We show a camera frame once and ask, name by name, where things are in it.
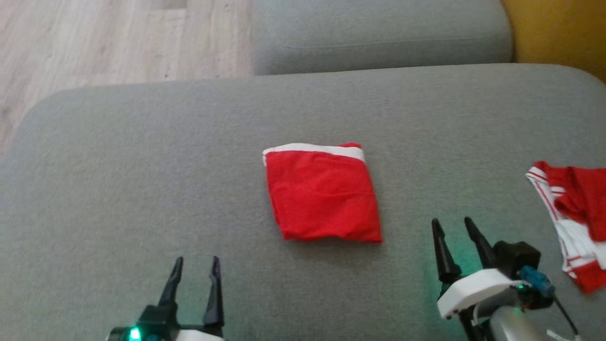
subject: folded red cloth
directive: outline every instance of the folded red cloth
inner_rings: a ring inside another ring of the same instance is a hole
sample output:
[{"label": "folded red cloth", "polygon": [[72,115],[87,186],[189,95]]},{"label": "folded red cloth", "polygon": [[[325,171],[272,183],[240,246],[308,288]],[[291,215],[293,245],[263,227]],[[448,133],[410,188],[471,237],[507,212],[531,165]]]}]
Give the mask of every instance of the folded red cloth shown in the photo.
[{"label": "folded red cloth", "polygon": [[263,158],[285,240],[382,241],[375,192],[359,144],[290,143],[264,150]]},{"label": "folded red cloth", "polygon": [[547,174],[550,185],[564,189],[555,201],[556,208],[586,224],[591,239],[606,241],[606,168],[551,167],[545,161],[535,166]]},{"label": "folded red cloth", "polygon": [[585,293],[605,286],[606,242],[594,239],[604,233],[606,210],[600,206],[606,195],[604,169],[551,167],[539,161],[526,177],[541,196],[558,233],[562,270]]}]

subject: gray upholstery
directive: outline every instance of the gray upholstery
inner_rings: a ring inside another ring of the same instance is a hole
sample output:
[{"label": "gray upholstery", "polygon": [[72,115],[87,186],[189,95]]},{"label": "gray upholstery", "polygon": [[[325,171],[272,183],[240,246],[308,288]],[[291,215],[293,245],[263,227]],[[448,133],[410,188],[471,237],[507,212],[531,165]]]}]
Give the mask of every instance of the gray upholstery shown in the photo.
[{"label": "gray upholstery", "polygon": [[255,0],[258,75],[509,62],[500,0]]},{"label": "gray upholstery", "polygon": [[[56,94],[25,117],[1,166],[2,330],[101,340],[155,302],[179,255],[179,318],[199,322],[218,255],[229,340],[462,340],[438,315],[430,221],[472,272],[471,215],[492,242],[539,248],[585,340],[599,340],[606,291],[584,296],[561,272],[524,173],[536,160],[603,167],[605,112],[594,77],[520,64]],[[282,240],[261,151],[295,141],[363,145],[382,245]],[[555,308],[532,318],[570,335]]]}]

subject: red fabric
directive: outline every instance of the red fabric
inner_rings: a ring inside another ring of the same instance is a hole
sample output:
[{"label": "red fabric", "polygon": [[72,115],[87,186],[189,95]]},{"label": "red fabric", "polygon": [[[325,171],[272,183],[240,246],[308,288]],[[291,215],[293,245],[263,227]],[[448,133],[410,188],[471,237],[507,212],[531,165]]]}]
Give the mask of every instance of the red fabric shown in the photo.
[{"label": "red fabric", "polygon": [[285,240],[382,241],[375,193],[363,161],[327,152],[280,151],[267,153],[265,162],[271,204]]},{"label": "red fabric", "polygon": [[535,164],[549,179],[550,186],[565,189],[555,200],[565,216],[589,228],[595,241],[606,241],[606,168],[551,167],[544,161]]},{"label": "red fabric", "polygon": [[576,274],[576,278],[573,280],[586,294],[606,285],[606,271],[600,268],[598,261],[573,268],[573,271]]}]

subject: robotic arm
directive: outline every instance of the robotic arm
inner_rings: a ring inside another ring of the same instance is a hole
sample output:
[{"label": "robotic arm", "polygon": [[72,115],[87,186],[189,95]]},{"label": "robotic arm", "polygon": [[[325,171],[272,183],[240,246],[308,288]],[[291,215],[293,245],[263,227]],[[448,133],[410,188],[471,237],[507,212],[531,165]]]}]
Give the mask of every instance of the robotic arm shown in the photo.
[{"label": "robotic arm", "polygon": [[157,305],[148,305],[134,326],[116,327],[107,341],[224,341],[221,267],[213,257],[210,271],[212,287],[202,325],[180,325],[177,322],[177,286],[181,282],[183,257],[177,258]]},{"label": "robotic arm", "polygon": [[[471,218],[465,227],[475,243],[482,269],[468,276],[453,260],[438,219],[431,222],[438,278],[442,290],[438,310],[443,319],[454,316],[469,341],[543,341],[542,333],[524,314],[526,309],[544,309],[556,302],[580,340],[576,327],[565,312],[555,287],[537,271],[541,253],[523,241],[504,241],[490,246]],[[488,317],[482,323],[479,318]]]}]

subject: white stripe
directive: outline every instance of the white stripe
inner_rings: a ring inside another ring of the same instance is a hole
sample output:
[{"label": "white stripe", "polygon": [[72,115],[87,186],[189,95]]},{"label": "white stripe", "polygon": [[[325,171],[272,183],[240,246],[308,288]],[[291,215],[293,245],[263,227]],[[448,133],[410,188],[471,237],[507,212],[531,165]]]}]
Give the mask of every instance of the white stripe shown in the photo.
[{"label": "white stripe", "polygon": [[562,250],[562,255],[564,256],[564,263],[562,264],[562,270],[564,272],[571,271],[572,268],[570,266],[568,266],[568,259],[570,258],[570,256],[566,253],[566,248],[564,247],[564,241],[562,240],[562,238],[559,235],[558,235],[558,241],[560,242],[560,249]]},{"label": "white stripe", "polygon": [[545,180],[543,180],[543,179],[541,179],[541,178],[539,178],[539,177],[537,177],[537,176],[535,176],[535,175],[533,175],[531,173],[526,173],[526,178],[528,180],[531,180],[531,181],[534,180],[534,181],[538,181],[538,182],[540,182],[542,184],[548,184],[547,181],[545,181]]},{"label": "white stripe", "polygon": [[532,168],[529,170],[529,172],[533,172],[536,175],[542,176],[542,177],[544,177],[544,178],[547,179],[547,174],[545,174],[545,172],[543,172],[543,170],[541,168],[537,168],[537,167],[532,166]]},{"label": "white stripe", "polygon": [[537,179],[536,177],[533,177],[532,175],[527,175],[527,178],[535,180],[535,181],[531,181],[530,183],[534,186],[534,189],[536,189],[536,192],[539,194],[539,197],[541,198],[543,203],[545,203],[545,207],[547,208],[547,212],[549,213],[549,216],[551,217],[551,220],[553,221],[553,223],[555,224],[558,221],[558,219],[563,219],[564,216],[560,213],[560,211],[555,209],[555,207],[554,207],[554,210],[551,210],[551,207],[553,206],[554,198],[553,198],[553,194],[551,194],[551,191],[549,190],[549,184],[546,183],[545,181]]},{"label": "white stripe", "polygon": [[317,146],[315,144],[308,143],[289,143],[283,146],[274,148],[268,148],[263,150],[263,162],[265,163],[265,156],[267,153],[272,152],[323,152],[332,155],[339,155],[342,157],[350,157],[364,161],[364,152],[358,147],[339,147],[339,146]]},{"label": "white stripe", "polygon": [[577,258],[575,260],[571,260],[569,263],[570,267],[574,270],[575,268],[580,268],[581,266],[585,266],[595,261],[595,258]]}]

